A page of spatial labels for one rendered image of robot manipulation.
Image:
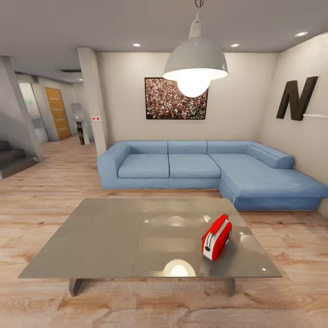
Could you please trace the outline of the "radio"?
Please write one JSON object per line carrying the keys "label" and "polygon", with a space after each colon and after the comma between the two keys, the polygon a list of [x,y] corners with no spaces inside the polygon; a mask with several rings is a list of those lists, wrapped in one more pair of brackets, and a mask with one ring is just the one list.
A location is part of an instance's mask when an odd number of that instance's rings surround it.
{"label": "radio", "polygon": [[218,218],[202,238],[203,254],[216,261],[229,242],[232,233],[232,225],[228,221],[228,215]]}

